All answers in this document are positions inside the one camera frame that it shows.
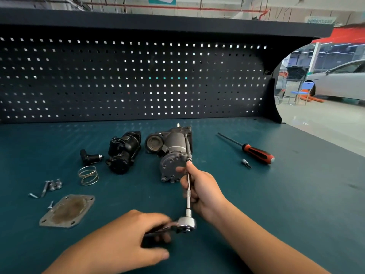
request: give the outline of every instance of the white car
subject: white car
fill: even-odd
[[[319,94],[365,100],[365,59],[308,75],[306,82],[314,82],[312,96]]]

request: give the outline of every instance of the compressor housing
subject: compressor housing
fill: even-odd
[[[150,134],[144,143],[148,153],[156,153],[161,158],[159,168],[161,181],[175,183],[184,174],[177,173],[177,166],[186,166],[185,134],[188,135],[191,152],[193,152],[193,137],[191,127],[176,127],[168,131]]]

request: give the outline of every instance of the teal work surface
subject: teal work surface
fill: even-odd
[[[110,139],[176,124],[193,130],[193,161],[212,173],[223,194],[259,225],[332,273],[365,273],[365,158],[287,124],[266,119],[219,118],[122,122],[6,124],[0,126],[0,273],[40,273],[68,246],[131,209],[175,219],[185,212],[179,184],[162,183],[159,158],[142,148],[125,175],[105,162],[100,179],[81,186],[80,149],[107,155]],[[267,150],[262,165],[217,136]],[[241,164],[249,161],[252,169]],[[43,182],[60,178],[63,188],[42,199]],[[72,229],[39,227],[47,206],[67,194],[90,194],[95,203]],[[249,272],[217,233],[196,216],[198,228],[173,235],[170,258],[133,273]]]

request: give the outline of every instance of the black pegboard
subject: black pegboard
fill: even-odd
[[[0,37],[0,119],[275,119],[282,52],[263,38],[16,25]]]

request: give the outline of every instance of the car tire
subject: car tire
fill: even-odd
[[[313,89],[312,89],[312,91],[311,91],[311,96],[314,96],[316,94],[316,84],[314,83],[314,85],[313,85]]]

